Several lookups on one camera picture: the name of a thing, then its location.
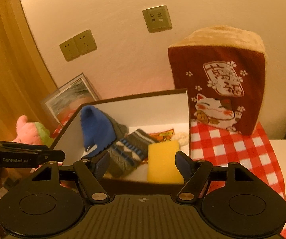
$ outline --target wall socket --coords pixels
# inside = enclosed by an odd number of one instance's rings
[[[149,33],[168,30],[172,23],[166,5],[161,5],[142,11]]]
[[[68,39],[60,44],[61,51],[67,61],[71,61],[80,56],[80,52],[74,42],[74,39]]]
[[[81,55],[97,49],[96,42],[90,30],[74,36],[73,39]]]

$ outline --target blue knit hat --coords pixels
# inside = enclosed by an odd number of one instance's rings
[[[116,140],[116,135],[109,119],[92,105],[81,109],[81,127],[85,150],[97,145],[86,157],[93,157]]]

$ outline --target picture frame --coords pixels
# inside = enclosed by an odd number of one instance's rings
[[[57,124],[63,127],[64,121],[81,104],[98,100],[100,97],[82,73],[47,96],[42,104]]]

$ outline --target yellow sponge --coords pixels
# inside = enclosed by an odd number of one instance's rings
[[[184,184],[175,166],[175,153],[180,150],[178,141],[167,141],[148,146],[147,181],[153,183]]]

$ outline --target metal screw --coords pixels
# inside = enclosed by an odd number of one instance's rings
[[[91,198],[93,198],[94,200],[104,200],[107,198],[107,195],[105,193],[102,192],[97,192],[92,194]]]
[[[179,195],[179,198],[187,201],[187,200],[192,200],[194,198],[194,195],[192,193],[185,192],[181,193]]]

